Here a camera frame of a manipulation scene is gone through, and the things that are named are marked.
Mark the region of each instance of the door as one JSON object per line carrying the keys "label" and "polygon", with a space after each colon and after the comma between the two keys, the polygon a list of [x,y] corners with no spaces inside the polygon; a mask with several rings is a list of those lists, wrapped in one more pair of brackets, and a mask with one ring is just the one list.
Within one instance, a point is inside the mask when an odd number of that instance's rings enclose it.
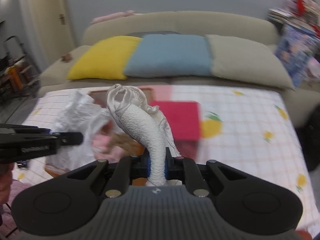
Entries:
{"label": "door", "polygon": [[74,49],[63,0],[29,0],[32,20],[49,64]]}

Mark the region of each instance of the red cloth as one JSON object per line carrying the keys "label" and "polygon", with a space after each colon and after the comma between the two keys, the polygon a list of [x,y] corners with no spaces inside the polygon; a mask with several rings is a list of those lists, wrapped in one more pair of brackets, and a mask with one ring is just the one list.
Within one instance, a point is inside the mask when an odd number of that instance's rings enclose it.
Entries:
{"label": "red cloth", "polygon": [[197,102],[152,101],[159,106],[170,125],[173,139],[198,141],[200,139],[199,107]]}

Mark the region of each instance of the human hand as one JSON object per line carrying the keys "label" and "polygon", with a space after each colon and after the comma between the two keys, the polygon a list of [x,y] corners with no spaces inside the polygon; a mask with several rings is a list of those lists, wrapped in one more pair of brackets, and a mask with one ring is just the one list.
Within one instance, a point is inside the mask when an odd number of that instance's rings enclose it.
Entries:
{"label": "human hand", "polygon": [[13,168],[14,163],[10,163],[8,171],[4,175],[0,176],[0,204],[5,204],[9,200]]}
{"label": "human hand", "polygon": [[303,240],[312,240],[311,234],[306,230],[296,230],[296,233],[301,236]]}

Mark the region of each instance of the blue pillow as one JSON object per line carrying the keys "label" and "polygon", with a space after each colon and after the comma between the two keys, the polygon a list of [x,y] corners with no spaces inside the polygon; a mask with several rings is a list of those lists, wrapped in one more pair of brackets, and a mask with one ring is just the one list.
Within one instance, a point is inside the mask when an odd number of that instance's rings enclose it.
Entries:
{"label": "blue pillow", "polygon": [[131,77],[211,76],[207,40],[197,35],[150,34],[139,43],[124,69]]}

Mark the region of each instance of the sofa cushion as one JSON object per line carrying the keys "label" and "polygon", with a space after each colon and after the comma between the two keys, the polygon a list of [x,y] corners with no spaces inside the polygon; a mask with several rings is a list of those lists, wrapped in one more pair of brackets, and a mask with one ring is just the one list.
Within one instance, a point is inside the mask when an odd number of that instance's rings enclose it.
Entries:
{"label": "sofa cushion", "polygon": [[68,63],[58,59],[49,68],[40,75],[41,86],[60,85],[66,82],[70,68],[78,61],[81,56],[86,53],[92,46],[80,46],[71,51],[72,60]]}
{"label": "sofa cushion", "polygon": [[211,76],[211,61],[204,37],[151,34],[140,42],[124,74],[132,77]]}
{"label": "sofa cushion", "polygon": [[320,93],[319,82],[310,82],[309,80],[304,80],[300,83],[299,88],[305,89],[305,90],[317,91]]}
{"label": "sofa cushion", "polygon": [[252,83],[245,83],[235,80],[217,78],[217,77],[172,77],[170,78],[171,85],[208,85],[208,86],[228,86],[228,87],[242,87],[242,88],[257,88],[271,90],[282,93],[281,88],[257,85]]}
{"label": "sofa cushion", "polygon": [[73,65],[68,79],[126,79],[123,69],[141,40],[116,36],[99,41]]}
{"label": "sofa cushion", "polygon": [[320,93],[316,91],[286,90],[281,96],[295,128],[304,126],[316,106],[320,104]]}
{"label": "sofa cushion", "polygon": [[218,35],[207,35],[212,54],[212,74],[231,80],[293,88],[290,76],[264,44]]}
{"label": "sofa cushion", "polygon": [[261,42],[265,45],[276,44],[279,40],[277,28],[271,22],[244,15],[178,11],[176,18],[176,31],[180,34],[234,36]]}
{"label": "sofa cushion", "polygon": [[267,45],[267,47],[272,51],[272,53],[275,53],[278,45],[277,44],[270,44],[270,45]]}

